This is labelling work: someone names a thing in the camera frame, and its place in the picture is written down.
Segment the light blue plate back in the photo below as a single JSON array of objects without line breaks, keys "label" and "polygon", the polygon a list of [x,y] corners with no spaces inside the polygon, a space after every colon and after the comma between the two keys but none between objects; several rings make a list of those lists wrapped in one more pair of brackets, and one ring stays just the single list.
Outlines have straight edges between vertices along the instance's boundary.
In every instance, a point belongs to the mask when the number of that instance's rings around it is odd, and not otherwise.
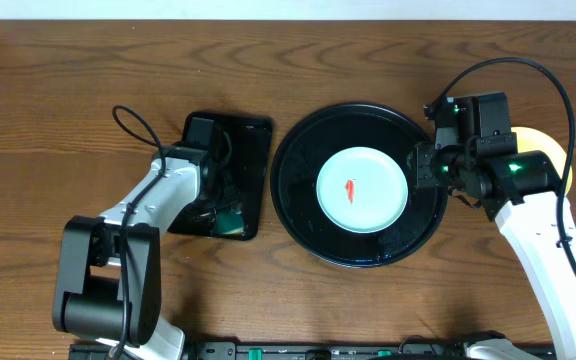
[{"label": "light blue plate back", "polygon": [[358,234],[394,224],[408,202],[408,184],[389,155],[369,147],[351,147],[331,156],[315,185],[320,208],[338,227]]}]

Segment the green yellow sponge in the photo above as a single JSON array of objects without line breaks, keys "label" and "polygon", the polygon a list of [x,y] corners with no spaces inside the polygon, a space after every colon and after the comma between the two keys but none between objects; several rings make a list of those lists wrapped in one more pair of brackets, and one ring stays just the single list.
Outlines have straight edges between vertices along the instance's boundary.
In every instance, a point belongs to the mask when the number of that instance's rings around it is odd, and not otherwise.
[{"label": "green yellow sponge", "polygon": [[220,211],[216,214],[211,235],[215,237],[241,236],[245,224],[243,217],[235,210]]}]

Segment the black round tray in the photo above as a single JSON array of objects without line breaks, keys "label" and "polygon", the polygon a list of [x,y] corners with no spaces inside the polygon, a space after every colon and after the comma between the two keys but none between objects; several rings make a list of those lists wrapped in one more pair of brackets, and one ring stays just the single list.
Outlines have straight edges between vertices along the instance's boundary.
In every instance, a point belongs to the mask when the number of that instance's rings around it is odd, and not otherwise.
[{"label": "black round tray", "polygon": [[404,114],[373,103],[341,103],[306,116],[284,137],[272,164],[270,190],[281,223],[302,247],[341,266],[379,267],[412,255],[439,227],[446,189],[406,190],[406,208],[394,224],[359,234],[342,229],[324,214],[316,181],[326,160],[358,146],[385,153],[409,175],[407,155],[429,139]]}]

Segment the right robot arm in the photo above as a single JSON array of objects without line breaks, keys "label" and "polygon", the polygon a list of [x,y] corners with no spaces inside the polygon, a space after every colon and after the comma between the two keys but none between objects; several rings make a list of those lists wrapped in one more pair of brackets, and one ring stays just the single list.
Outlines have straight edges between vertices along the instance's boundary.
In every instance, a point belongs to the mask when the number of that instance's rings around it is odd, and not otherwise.
[{"label": "right robot arm", "polygon": [[466,193],[517,255],[560,359],[576,359],[576,226],[563,180],[566,152],[554,141],[515,135],[508,144],[476,138],[416,145],[413,185]]}]

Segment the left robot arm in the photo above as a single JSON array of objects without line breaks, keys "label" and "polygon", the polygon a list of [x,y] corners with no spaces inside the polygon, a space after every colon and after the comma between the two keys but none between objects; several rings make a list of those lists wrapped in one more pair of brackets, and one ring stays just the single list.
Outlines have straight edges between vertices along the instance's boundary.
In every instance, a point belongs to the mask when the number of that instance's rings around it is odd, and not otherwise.
[{"label": "left robot arm", "polygon": [[169,146],[117,205],[74,216],[61,241],[52,309],[56,330],[110,345],[110,359],[179,359],[185,335],[161,314],[160,241],[205,196],[232,154]]}]

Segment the yellow plate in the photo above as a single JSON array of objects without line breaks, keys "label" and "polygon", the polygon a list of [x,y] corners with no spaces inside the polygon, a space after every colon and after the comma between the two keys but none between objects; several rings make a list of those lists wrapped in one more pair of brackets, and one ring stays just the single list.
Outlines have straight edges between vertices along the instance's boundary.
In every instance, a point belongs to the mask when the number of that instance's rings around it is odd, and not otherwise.
[{"label": "yellow plate", "polygon": [[[563,179],[567,153],[563,147],[546,133],[529,127],[513,126],[511,131],[517,140],[517,153],[507,158],[508,168],[517,192],[521,196],[543,192],[556,192]],[[557,173],[538,167],[534,152],[548,157]]]}]

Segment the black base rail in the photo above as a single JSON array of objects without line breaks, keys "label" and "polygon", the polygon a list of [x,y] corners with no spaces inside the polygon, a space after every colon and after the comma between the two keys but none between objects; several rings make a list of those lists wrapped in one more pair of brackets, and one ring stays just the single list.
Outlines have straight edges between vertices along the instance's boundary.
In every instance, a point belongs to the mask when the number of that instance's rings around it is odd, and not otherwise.
[{"label": "black base rail", "polygon": [[360,360],[393,356],[396,359],[439,359],[444,355],[457,357],[463,352],[456,346],[423,344],[419,341],[398,346],[337,345],[268,345],[232,342],[203,342],[186,345],[182,360]]}]

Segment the black rectangular tray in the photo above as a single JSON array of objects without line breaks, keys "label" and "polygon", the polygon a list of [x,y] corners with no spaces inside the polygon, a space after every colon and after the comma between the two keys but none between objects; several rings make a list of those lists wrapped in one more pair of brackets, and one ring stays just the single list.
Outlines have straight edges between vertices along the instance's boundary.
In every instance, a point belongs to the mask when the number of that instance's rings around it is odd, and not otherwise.
[{"label": "black rectangular tray", "polygon": [[[185,123],[191,117],[201,117],[214,121],[213,141],[209,149],[202,150],[184,147],[182,145],[182,137],[180,141],[174,144],[178,149],[195,149],[200,152],[200,183],[202,173],[201,163],[205,162],[209,157],[209,152],[211,150],[218,150],[224,145],[230,145],[232,147],[232,155],[228,169],[232,173],[234,185],[240,197],[238,205],[244,220],[245,230],[241,236],[216,238],[236,241],[250,240],[256,236],[259,226],[265,176],[272,140],[272,119],[262,116],[228,115],[197,111],[189,114]],[[180,229],[180,214],[182,210],[169,226],[168,231],[170,233],[215,237],[212,236],[211,233],[183,233]]]}]

